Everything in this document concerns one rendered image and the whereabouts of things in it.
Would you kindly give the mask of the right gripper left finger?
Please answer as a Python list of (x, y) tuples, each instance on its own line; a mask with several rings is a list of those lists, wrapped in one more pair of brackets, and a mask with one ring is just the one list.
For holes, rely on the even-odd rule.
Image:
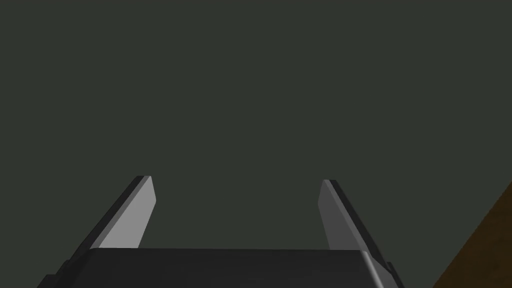
[(136, 176), (78, 246), (73, 261), (95, 248), (138, 248), (155, 204), (152, 177)]

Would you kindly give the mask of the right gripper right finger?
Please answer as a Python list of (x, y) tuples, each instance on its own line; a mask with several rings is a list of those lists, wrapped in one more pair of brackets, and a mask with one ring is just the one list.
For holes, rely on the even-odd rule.
[(382, 267), (388, 266), (369, 230), (336, 180), (322, 180), (317, 204), (331, 250), (365, 251)]

